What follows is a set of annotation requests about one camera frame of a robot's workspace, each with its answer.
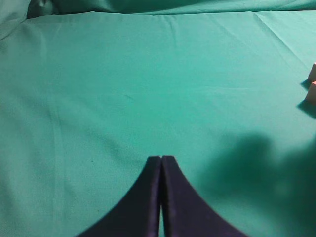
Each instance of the table surface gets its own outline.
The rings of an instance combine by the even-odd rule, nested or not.
[[[150,155],[176,156],[252,237],[315,236],[315,25],[314,11],[21,23],[0,41],[0,236],[80,233]]]

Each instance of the small block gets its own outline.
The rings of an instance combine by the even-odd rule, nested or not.
[[[316,105],[316,81],[314,81],[308,92],[307,92],[307,96],[305,98],[308,102],[315,104]]]
[[[312,70],[310,72],[310,75],[308,76],[308,80],[310,82],[316,81],[316,63],[313,64]]]

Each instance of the wooden block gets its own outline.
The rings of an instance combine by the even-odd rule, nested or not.
[[[314,81],[308,92],[307,92],[307,96],[305,98],[308,102],[315,104],[316,105],[316,81]]]
[[[316,63],[313,64],[312,70],[310,72],[310,75],[308,76],[308,80],[310,82],[316,81]]]

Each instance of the black object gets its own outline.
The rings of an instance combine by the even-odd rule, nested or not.
[[[173,156],[149,157],[125,197],[78,237],[158,237],[160,205],[166,237],[246,237],[206,204]]]
[[[160,157],[149,157],[123,199],[78,237],[157,237],[160,217]]]
[[[162,213],[166,237],[246,237],[197,194],[172,156],[162,157]]]

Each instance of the green cloth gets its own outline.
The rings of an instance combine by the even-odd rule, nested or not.
[[[315,107],[301,104],[315,25],[314,11],[18,25],[0,41],[0,236],[80,233],[163,154],[249,236],[316,236]]]
[[[54,0],[63,14],[102,11],[187,14],[231,11],[316,10],[315,0]]]

